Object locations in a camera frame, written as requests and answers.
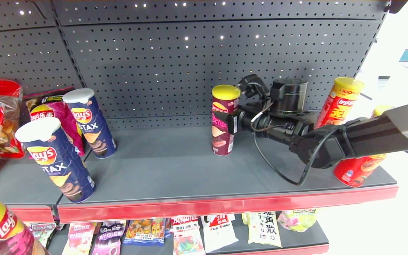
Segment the lower shelf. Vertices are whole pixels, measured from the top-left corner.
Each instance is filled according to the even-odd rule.
[[[272,245],[248,244],[248,226],[242,222],[240,214],[236,215],[236,220],[233,221],[234,231],[238,242],[223,247],[219,250],[208,253],[209,255],[217,254],[281,254],[281,255],[311,255],[326,253],[328,251],[328,239],[322,231],[319,223],[309,228],[304,233],[293,232],[279,226],[281,243],[283,249]],[[56,233],[48,248],[51,255],[61,255],[63,248],[67,242],[68,227],[61,232]],[[204,234],[201,231],[201,237],[204,240]],[[134,245],[122,245],[120,255],[132,254],[157,254],[157,255],[172,255],[173,254],[173,237],[165,239],[165,245],[139,247]]]

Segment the yellow snack bag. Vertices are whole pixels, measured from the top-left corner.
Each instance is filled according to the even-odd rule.
[[[316,223],[316,208],[284,210],[278,217],[282,227],[296,232],[305,232]]]

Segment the potato chip image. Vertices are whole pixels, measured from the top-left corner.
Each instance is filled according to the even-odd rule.
[[[100,133],[101,131],[98,133],[86,133],[84,134],[84,138],[86,138],[87,142],[94,143],[97,140]]]
[[[50,176],[50,179],[56,186],[62,187],[64,186],[69,176],[70,176],[70,173],[64,176]]]

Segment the purple lay's chip can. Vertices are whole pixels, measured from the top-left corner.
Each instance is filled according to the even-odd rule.
[[[94,194],[96,185],[58,118],[26,123],[15,137],[70,202],[81,203]]]
[[[75,89],[63,96],[96,158],[116,152],[116,143],[92,89]]]

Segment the pegboard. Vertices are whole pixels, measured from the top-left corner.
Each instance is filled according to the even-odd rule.
[[[55,1],[61,24],[229,19],[383,19],[387,1]]]
[[[208,114],[212,87],[256,73],[309,81],[321,108],[338,76],[354,77],[380,21],[303,20],[66,26],[106,118]]]
[[[0,78],[18,82],[24,94],[82,87],[55,27],[0,32]]]
[[[0,31],[55,26],[49,1],[0,1]]]

